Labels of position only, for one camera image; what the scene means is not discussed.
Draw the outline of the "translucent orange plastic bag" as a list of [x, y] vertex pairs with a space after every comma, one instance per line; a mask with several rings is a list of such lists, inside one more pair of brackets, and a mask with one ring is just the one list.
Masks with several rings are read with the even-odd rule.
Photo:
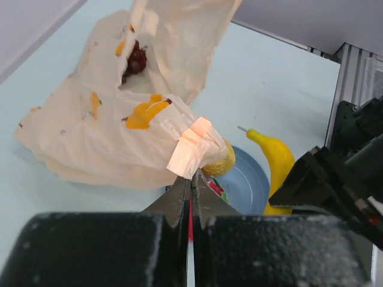
[[[62, 179], [151, 190], [226, 157], [191, 109], [239, 1], [134, 1], [100, 19], [75, 71], [19, 122], [14, 137]], [[121, 76], [135, 41], [146, 68]]]

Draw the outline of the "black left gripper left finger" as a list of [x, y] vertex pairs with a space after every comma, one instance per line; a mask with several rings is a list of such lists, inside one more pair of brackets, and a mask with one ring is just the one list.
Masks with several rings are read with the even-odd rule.
[[2, 286], [186, 286], [191, 182], [141, 212], [51, 212], [23, 227]]

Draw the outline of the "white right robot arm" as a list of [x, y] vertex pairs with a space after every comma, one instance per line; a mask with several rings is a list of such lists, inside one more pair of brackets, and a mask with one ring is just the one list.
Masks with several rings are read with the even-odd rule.
[[338, 104], [330, 147], [299, 158], [269, 199], [273, 207], [330, 213], [382, 248], [382, 98]]

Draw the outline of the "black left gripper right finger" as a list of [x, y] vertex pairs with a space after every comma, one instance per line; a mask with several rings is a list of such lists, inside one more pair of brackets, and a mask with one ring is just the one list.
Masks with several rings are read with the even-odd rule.
[[245, 216], [202, 172], [191, 182], [196, 286], [370, 286], [345, 224], [326, 215]]

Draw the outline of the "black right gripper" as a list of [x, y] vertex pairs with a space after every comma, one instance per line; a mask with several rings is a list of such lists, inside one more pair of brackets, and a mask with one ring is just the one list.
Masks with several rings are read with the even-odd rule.
[[346, 162], [327, 148], [307, 152], [269, 203], [334, 215], [381, 248], [382, 212], [372, 199], [382, 201], [380, 145], [368, 145]]

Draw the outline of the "red fake dragon fruit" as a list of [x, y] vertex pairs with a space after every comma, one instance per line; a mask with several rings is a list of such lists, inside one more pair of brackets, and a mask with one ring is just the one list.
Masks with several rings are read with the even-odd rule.
[[[209, 185], [209, 187], [218, 195], [220, 196], [226, 203], [228, 202], [227, 194], [223, 190], [222, 186], [219, 184], [219, 182], [216, 180], [215, 177], [211, 175], [205, 175], [206, 181]], [[193, 241], [193, 219], [192, 219], [192, 202], [190, 201], [189, 205], [189, 241]]]

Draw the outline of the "yellow fake lemon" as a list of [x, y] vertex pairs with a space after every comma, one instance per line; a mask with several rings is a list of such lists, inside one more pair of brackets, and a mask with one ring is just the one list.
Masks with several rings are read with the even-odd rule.
[[221, 176], [234, 168], [236, 162], [234, 149], [227, 139], [224, 139], [224, 143], [227, 149], [226, 157], [215, 163], [207, 164], [202, 168], [203, 173], [209, 176]]

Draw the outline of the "yellow fake banana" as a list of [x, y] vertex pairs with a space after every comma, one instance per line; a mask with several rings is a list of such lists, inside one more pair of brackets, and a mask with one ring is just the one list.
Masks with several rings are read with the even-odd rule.
[[238, 126], [238, 129], [245, 132], [248, 139], [259, 145], [268, 161], [271, 175], [269, 198], [271, 198], [282, 186], [294, 166], [293, 154], [289, 147], [277, 138], [263, 135], [254, 129], [245, 129], [241, 126]]

